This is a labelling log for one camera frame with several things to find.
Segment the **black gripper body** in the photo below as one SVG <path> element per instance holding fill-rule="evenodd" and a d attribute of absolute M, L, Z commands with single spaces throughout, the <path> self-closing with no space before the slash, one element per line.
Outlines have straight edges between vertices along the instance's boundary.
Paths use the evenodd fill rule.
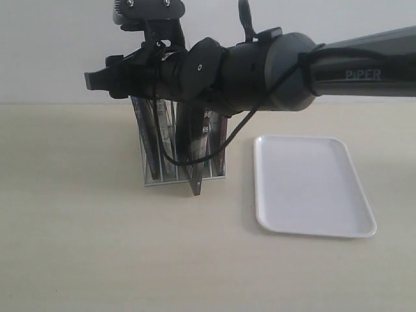
<path fill-rule="evenodd" d="M 127 55 L 116 54 L 105 58 L 107 91 L 113 99 L 130 96 L 150 97 L 150 88 L 158 80 L 160 63 L 169 54 L 182 52 L 182 45 L 165 41 L 142 42 L 140 48 Z"/>

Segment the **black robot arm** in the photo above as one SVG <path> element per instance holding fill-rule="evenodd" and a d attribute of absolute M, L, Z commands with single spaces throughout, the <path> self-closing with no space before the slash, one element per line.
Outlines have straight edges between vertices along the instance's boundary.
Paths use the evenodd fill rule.
<path fill-rule="evenodd" d="M 300 32 L 262 32 L 224 47 L 204 38 L 190 50 L 161 43 L 107 59 L 84 75 L 112 98 L 161 98 L 223 116 L 308 108 L 320 96 L 415 96 L 415 27 L 317 44 Z"/>

